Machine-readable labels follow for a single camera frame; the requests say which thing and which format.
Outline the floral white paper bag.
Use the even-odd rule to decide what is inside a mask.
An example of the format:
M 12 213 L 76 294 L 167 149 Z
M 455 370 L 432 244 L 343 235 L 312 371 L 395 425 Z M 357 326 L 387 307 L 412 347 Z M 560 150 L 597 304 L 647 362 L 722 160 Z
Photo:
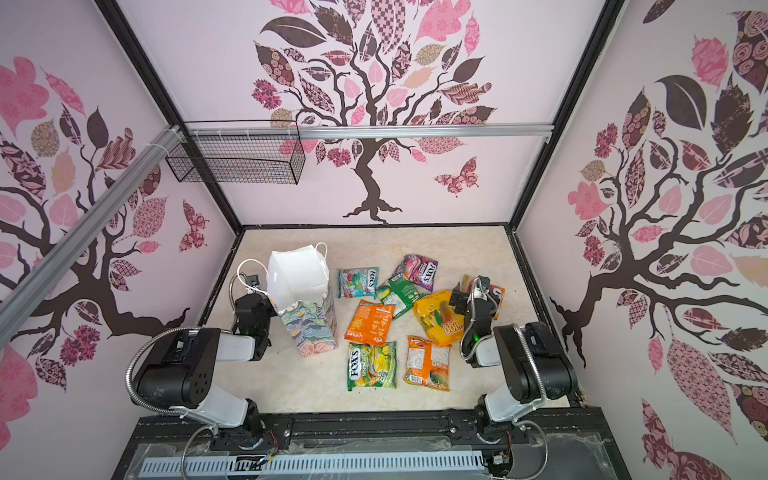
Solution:
M 303 358 L 338 348 L 327 255 L 327 245 L 318 242 L 291 251 L 274 251 L 266 264 L 245 259 L 242 264 L 255 263 L 266 274 L 266 284 L 256 288 L 245 285 L 243 265 L 236 271 L 236 279 L 248 292 L 270 299 Z

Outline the orange white snack packet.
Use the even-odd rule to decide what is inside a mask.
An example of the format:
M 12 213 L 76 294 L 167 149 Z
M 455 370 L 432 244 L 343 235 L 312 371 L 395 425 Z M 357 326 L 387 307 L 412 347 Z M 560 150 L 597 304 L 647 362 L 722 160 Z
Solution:
M 450 347 L 440 347 L 416 336 L 408 337 L 404 381 L 439 391 L 449 391 Z

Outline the yellow green Fox's candy bag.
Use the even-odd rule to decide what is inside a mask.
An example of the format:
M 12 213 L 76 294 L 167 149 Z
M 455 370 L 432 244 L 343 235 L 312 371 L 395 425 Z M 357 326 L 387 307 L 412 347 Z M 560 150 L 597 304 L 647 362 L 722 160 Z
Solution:
M 347 390 L 396 387 L 397 347 L 350 343 L 347 361 Z

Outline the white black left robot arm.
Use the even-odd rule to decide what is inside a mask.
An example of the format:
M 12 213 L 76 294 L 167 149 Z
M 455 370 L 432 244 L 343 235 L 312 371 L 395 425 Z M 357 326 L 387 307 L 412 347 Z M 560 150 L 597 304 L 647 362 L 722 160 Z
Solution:
M 260 291 L 234 301 L 231 331 L 178 327 L 153 337 L 131 359 L 125 384 L 132 402 L 159 415 L 188 417 L 218 429 L 242 429 L 254 437 L 265 426 L 255 402 L 214 381 L 220 363 L 261 360 L 271 346 L 277 313 Z

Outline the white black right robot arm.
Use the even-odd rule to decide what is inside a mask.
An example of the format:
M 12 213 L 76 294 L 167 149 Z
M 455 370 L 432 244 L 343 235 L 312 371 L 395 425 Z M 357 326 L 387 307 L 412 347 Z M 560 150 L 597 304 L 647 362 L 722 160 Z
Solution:
M 574 367 L 545 323 L 494 324 L 501 301 L 501 291 L 484 276 L 458 284 L 449 300 L 464 317 L 459 342 L 462 359 L 473 368 L 502 368 L 503 383 L 481 396 L 475 408 L 484 424 L 516 424 L 577 387 Z

